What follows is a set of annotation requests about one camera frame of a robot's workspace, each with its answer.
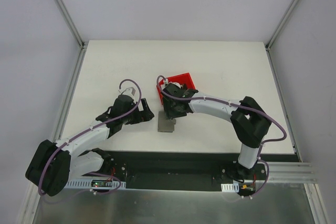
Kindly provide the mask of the left aluminium frame post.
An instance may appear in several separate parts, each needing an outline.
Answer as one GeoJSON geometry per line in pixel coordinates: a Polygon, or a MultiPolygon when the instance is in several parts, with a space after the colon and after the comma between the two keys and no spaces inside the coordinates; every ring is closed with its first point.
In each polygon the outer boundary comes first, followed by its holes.
{"type": "Polygon", "coordinates": [[[86,48],[86,42],[83,40],[82,36],[80,35],[73,19],[70,16],[70,13],[68,12],[68,9],[64,3],[63,0],[54,0],[57,8],[59,9],[61,16],[63,17],[67,27],[69,28],[73,38],[77,42],[80,49],[86,48]]]}

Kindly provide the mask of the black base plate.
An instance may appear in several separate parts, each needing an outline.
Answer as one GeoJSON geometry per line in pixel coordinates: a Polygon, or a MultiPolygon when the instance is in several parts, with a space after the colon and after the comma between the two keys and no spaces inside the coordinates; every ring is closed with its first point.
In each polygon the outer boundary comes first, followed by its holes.
{"type": "Polygon", "coordinates": [[[249,172],[237,154],[107,151],[99,174],[113,175],[127,189],[220,191],[222,184],[261,184],[264,164],[249,172]]]}

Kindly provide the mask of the aluminium frame post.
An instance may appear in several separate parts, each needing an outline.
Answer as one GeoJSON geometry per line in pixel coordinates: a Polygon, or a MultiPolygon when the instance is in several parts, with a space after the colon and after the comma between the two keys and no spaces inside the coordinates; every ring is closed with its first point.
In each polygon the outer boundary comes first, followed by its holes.
{"type": "Polygon", "coordinates": [[[285,25],[289,21],[291,15],[293,14],[294,10],[297,8],[301,0],[291,0],[288,7],[286,8],[284,14],[282,15],[278,25],[276,26],[274,32],[272,33],[270,39],[267,43],[265,43],[266,51],[269,51],[274,43],[276,42],[277,38],[279,37],[282,30],[285,28],[285,25]]]}
{"type": "Polygon", "coordinates": [[[73,38],[77,42],[80,49],[86,48],[86,42],[83,40],[82,36],[80,35],[73,19],[70,16],[70,13],[68,12],[68,9],[64,3],[63,0],[54,0],[57,8],[59,9],[61,16],[63,17],[67,27],[69,28],[73,38]]]}

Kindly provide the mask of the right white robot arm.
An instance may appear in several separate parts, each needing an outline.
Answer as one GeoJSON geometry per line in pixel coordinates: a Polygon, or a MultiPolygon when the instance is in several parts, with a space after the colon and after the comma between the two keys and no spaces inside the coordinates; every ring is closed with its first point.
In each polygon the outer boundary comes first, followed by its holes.
{"type": "Polygon", "coordinates": [[[255,173],[261,141],[268,133],[271,121],[257,113],[263,110],[251,97],[244,97],[233,106],[228,100],[209,97],[198,90],[169,82],[160,85],[165,116],[175,119],[189,113],[201,113],[230,122],[242,143],[236,173],[248,179],[255,173]]]}

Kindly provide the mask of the right aluminium frame post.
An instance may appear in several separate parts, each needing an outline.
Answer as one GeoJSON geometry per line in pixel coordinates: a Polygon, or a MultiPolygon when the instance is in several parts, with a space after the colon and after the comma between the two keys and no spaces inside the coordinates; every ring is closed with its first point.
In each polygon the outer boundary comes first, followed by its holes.
{"type": "Polygon", "coordinates": [[[267,43],[265,43],[266,51],[269,51],[274,43],[276,42],[277,38],[279,37],[282,30],[285,28],[285,25],[289,21],[291,15],[293,14],[294,10],[297,8],[301,0],[291,0],[288,7],[286,8],[284,14],[282,15],[278,25],[276,26],[274,32],[272,33],[270,39],[267,43]]]}

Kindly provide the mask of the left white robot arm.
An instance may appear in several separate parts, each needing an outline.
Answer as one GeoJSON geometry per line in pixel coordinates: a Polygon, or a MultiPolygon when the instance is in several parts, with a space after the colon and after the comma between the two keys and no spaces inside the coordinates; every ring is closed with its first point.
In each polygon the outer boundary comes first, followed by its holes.
{"type": "Polygon", "coordinates": [[[41,196],[52,197],[63,190],[68,180],[77,176],[90,172],[106,176],[111,170],[106,154],[89,148],[115,135],[124,125],[148,122],[153,118],[145,98],[135,102],[130,95],[121,94],[82,132],[57,142],[42,141],[25,177],[38,187],[41,196]]]}

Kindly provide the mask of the grey leather card holder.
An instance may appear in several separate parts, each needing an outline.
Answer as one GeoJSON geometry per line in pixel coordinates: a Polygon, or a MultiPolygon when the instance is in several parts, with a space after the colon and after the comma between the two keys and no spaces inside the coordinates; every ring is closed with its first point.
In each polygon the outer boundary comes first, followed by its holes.
{"type": "Polygon", "coordinates": [[[161,133],[172,133],[175,130],[176,119],[167,118],[164,111],[159,111],[157,131],[161,133]]]}

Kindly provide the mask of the red plastic bin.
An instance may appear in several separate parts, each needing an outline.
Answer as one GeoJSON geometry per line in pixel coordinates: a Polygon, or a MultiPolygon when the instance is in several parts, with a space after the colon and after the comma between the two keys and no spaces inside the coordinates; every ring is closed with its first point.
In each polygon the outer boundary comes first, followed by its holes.
{"type": "Polygon", "coordinates": [[[163,88],[163,85],[166,82],[176,82],[179,83],[181,86],[186,86],[187,89],[195,89],[194,82],[189,72],[178,74],[175,76],[159,78],[159,85],[163,88]]]}

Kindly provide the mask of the aluminium front rail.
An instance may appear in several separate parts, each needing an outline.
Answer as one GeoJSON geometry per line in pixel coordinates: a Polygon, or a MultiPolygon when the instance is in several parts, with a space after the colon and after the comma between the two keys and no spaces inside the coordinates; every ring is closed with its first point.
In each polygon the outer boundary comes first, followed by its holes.
{"type": "Polygon", "coordinates": [[[316,184],[317,176],[310,163],[269,162],[270,183],[316,184]]]}

